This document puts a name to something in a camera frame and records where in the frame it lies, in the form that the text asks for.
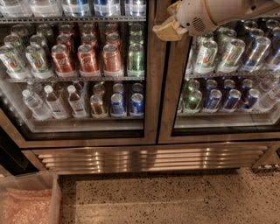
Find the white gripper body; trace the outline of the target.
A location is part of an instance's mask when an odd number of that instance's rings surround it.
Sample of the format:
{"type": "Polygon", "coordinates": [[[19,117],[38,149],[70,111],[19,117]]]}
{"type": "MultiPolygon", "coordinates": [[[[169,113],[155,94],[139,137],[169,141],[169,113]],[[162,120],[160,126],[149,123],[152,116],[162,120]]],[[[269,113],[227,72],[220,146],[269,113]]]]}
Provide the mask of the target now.
{"type": "Polygon", "coordinates": [[[204,35],[218,27],[219,0],[178,0],[167,8],[171,26],[178,34],[204,35]]]}

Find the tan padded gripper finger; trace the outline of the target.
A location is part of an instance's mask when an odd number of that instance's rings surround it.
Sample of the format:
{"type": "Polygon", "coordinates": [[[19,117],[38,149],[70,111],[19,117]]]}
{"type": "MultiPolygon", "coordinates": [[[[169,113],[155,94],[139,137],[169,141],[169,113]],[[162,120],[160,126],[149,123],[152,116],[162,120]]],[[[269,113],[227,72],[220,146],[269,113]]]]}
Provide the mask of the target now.
{"type": "Polygon", "coordinates": [[[175,19],[164,21],[161,25],[154,25],[152,30],[163,41],[180,41],[187,33],[187,29],[175,19]]]}

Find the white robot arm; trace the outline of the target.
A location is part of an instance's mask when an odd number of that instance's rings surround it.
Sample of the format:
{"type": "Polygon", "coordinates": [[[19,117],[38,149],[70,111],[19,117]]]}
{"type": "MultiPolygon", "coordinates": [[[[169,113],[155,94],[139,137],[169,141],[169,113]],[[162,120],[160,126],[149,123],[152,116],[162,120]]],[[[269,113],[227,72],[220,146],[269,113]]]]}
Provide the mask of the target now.
{"type": "Polygon", "coordinates": [[[201,36],[228,22],[279,11],[279,0],[178,0],[167,8],[170,16],[152,30],[163,41],[180,41],[185,33],[201,36]]]}

